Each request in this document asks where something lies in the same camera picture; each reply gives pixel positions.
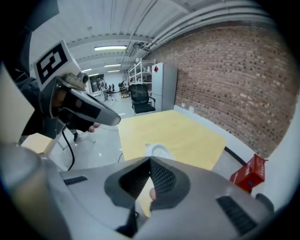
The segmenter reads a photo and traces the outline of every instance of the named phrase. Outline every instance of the red brick wall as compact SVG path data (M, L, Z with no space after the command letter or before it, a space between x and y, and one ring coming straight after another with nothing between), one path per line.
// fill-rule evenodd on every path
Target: red brick wall
M260 156L268 157L285 135L299 76L271 27L214 24L171 40L148 59L178 67L176 105L193 107Z

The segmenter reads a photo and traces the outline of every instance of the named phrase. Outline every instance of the black mesh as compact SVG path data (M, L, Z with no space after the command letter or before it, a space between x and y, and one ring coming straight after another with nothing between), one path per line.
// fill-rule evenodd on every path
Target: black mesh
M176 183L176 177L174 173L165 169L163 166L157 164L155 161L150 161L151 166L151 179L155 186L156 195L168 192L173 189Z
M148 89L145 84L131 85L129 87L131 99L134 104L145 104L149 101Z
M123 175L119 180L121 188L134 199L137 199L149 178L149 166L149 161L146 161Z
M105 192L116 206L131 209L149 177L157 195L150 210L175 207L190 190L184 172L155 157L145 157L110 175L104 184Z

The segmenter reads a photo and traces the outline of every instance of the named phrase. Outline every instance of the red box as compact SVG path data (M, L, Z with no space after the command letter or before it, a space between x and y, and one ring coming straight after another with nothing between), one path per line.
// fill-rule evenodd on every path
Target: red box
M230 177L230 181L245 191L264 182L264 160L254 154L253 158L245 166L242 166Z

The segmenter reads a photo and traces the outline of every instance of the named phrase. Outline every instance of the white floor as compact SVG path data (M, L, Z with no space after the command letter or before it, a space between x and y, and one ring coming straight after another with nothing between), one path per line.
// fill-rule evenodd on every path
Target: white floor
M120 98L119 93L115 93L113 97L105 101L105 104L118 113L121 118L134 117L135 115L131 108L131 99L129 97ZM72 170L113 164L117 163L119 159L120 161L124 161L121 151L119 151L121 143L117 127L101 125L93 134L81 131L78 131L78 133L80 134L79 139L75 143L73 135L69 131L66 131L67 139L75 156L75 163ZM72 155L62 137L59 139L59 142L65 147L64 150L59 144L56 144L49 157L58 165L64 165L66 168L69 168L72 162ZM229 179L240 167L241 164L224 151L213 171Z

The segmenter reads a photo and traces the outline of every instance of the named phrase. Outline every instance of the table top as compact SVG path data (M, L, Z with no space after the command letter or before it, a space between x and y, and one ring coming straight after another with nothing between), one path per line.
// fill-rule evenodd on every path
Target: table top
M222 135L174 110L122 119L118 128L125 161L144 156L146 143L160 143L176 161L211 170L226 146ZM148 217L152 187L149 178L137 198Z
M53 148L55 141L39 133L28 136L21 144L22 147L28 148L37 154L48 154Z

